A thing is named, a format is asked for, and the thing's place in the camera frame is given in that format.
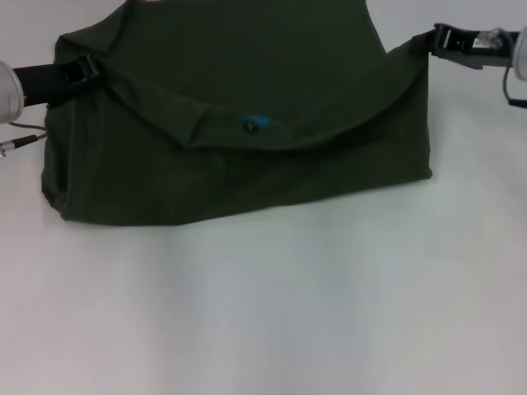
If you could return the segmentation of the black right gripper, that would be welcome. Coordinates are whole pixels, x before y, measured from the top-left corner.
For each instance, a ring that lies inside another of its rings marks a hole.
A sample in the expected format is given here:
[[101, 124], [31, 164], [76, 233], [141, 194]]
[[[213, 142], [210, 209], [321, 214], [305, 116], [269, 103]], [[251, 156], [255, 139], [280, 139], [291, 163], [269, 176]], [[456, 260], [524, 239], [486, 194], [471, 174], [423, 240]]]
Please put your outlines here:
[[444, 23], [436, 23], [434, 33], [415, 35], [410, 40], [411, 55], [439, 57], [448, 51], [451, 62], [475, 70], [509, 67], [514, 48], [514, 31], [462, 30]]

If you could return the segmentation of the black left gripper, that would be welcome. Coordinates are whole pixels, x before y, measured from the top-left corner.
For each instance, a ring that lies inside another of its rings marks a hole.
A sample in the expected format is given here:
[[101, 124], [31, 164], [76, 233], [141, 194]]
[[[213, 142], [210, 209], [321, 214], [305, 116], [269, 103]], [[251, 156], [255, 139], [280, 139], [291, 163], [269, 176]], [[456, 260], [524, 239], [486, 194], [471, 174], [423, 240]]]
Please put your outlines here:
[[103, 82], [98, 64], [90, 54], [65, 64], [18, 67], [14, 73], [21, 83], [25, 107], [59, 105]]

